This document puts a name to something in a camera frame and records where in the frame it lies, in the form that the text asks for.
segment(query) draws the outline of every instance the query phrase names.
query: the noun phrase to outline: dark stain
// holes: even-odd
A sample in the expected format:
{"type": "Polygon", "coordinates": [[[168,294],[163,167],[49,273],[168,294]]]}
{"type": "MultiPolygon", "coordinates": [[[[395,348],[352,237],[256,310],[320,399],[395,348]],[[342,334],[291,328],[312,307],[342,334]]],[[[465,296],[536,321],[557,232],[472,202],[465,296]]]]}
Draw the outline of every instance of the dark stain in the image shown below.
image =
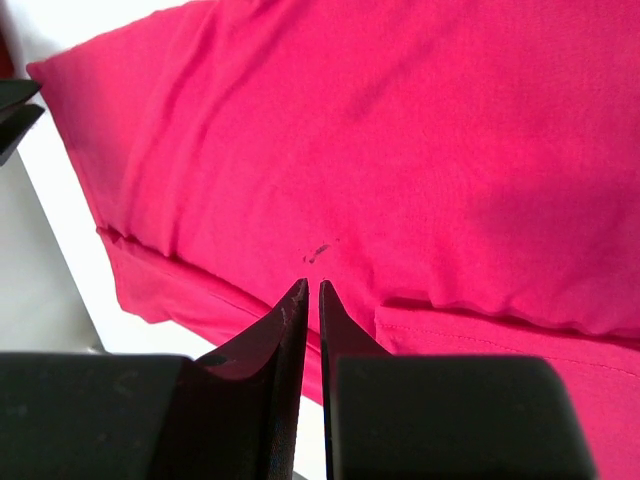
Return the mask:
{"type": "Polygon", "coordinates": [[[325,243],[323,246],[319,247],[319,248],[316,250],[316,253],[314,254],[314,256],[316,256],[316,257],[317,257],[318,255],[320,255],[322,252],[324,252],[324,251],[325,251],[327,248],[329,248],[330,246],[331,246],[331,245],[327,245],[327,244],[325,243]]]}
{"type": "MultiPolygon", "coordinates": [[[[330,246],[331,246],[331,245],[329,245],[329,244],[325,243],[325,244],[324,244],[324,245],[322,245],[321,247],[318,247],[318,248],[316,249],[316,251],[315,251],[315,252],[313,252],[313,255],[311,256],[311,258],[309,258],[309,263],[313,265],[313,264],[315,263],[315,261],[317,260],[318,256],[319,256],[319,255],[322,255],[322,253],[324,253],[324,252],[325,252],[325,251],[326,251],[330,246]]],[[[306,257],[306,255],[302,258],[302,261],[303,261],[303,262],[306,262],[306,261],[307,261],[307,257],[306,257]]]]}

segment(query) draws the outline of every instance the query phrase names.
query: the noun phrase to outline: red fabric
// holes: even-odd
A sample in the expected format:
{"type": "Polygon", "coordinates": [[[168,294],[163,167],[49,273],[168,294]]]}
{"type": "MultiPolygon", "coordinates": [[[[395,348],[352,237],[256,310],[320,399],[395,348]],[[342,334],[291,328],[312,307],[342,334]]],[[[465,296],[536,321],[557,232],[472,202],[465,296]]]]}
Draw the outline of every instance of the red fabric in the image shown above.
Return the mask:
{"type": "Polygon", "coordinates": [[[603,477],[631,479],[640,353],[604,336],[640,344],[639,25],[635,0],[220,0],[29,71],[125,309],[220,344],[329,278],[395,351],[567,359],[603,477]]]}

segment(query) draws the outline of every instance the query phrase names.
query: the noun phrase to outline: white table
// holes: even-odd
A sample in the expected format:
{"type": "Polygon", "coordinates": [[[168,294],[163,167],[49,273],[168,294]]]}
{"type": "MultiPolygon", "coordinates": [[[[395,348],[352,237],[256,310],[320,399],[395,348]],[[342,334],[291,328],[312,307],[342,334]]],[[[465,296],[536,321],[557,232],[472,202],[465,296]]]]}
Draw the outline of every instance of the white table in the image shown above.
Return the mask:
{"type": "MultiPolygon", "coordinates": [[[[181,0],[5,0],[3,31],[24,74],[27,63],[47,58],[181,0]]],[[[95,233],[80,184],[47,112],[19,147],[80,295],[107,351],[178,353],[198,357],[213,345],[173,322],[149,325],[125,313],[116,300],[113,273],[95,233]]],[[[325,478],[322,408],[302,398],[295,470],[325,478]]]]}

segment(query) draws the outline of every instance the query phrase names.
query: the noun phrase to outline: pink cloth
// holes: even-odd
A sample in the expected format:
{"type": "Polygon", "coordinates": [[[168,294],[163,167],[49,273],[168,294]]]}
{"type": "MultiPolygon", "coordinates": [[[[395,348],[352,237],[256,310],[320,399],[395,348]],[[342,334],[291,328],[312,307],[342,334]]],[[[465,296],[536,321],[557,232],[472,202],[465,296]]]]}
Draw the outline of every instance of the pink cloth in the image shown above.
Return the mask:
{"type": "Polygon", "coordinates": [[[635,479],[639,26],[635,0],[220,0],[29,71],[123,308],[220,344],[329,278],[393,351],[546,356],[635,479]]]}

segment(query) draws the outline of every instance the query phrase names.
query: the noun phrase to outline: white surface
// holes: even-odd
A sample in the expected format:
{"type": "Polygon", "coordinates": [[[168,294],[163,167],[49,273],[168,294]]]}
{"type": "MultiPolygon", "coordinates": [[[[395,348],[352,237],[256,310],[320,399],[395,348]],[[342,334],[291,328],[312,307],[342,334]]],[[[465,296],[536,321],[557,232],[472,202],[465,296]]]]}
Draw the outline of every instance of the white surface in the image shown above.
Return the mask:
{"type": "Polygon", "coordinates": [[[0,169],[0,350],[87,352],[97,343],[17,154],[0,169]]]}
{"type": "MultiPolygon", "coordinates": [[[[16,68],[126,25],[180,0],[5,0],[2,19],[16,68]]],[[[173,322],[148,325],[123,312],[113,274],[80,185],[47,113],[19,147],[62,254],[104,347],[113,353],[181,353],[197,357],[211,344],[173,322]]],[[[325,478],[322,408],[303,398],[295,469],[325,478]]]]}

